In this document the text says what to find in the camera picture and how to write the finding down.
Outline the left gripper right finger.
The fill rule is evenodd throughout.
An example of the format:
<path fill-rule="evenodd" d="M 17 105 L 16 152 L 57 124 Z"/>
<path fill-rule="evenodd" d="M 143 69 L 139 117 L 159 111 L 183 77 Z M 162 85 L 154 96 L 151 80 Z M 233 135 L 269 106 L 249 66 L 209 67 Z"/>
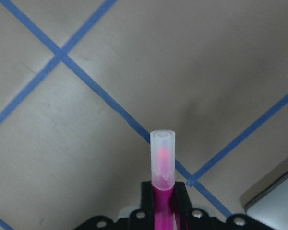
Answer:
<path fill-rule="evenodd" d="M 272 228 L 244 214 L 233 214 L 225 222 L 205 210 L 192 207 L 183 182 L 174 186 L 174 210 L 179 230 L 271 230 Z"/>

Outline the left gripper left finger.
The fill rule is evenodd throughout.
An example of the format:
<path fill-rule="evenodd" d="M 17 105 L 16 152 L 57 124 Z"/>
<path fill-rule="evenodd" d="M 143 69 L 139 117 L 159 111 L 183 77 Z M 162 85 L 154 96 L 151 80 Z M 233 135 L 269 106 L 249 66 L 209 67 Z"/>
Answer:
<path fill-rule="evenodd" d="M 141 182 L 140 207 L 130 212 L 127 217 L 119 218 L 116 222 L 106 216 L 93 216 L 76 227 L 77 230 L 153 230 L 154 196 L 150 181 Z"/>

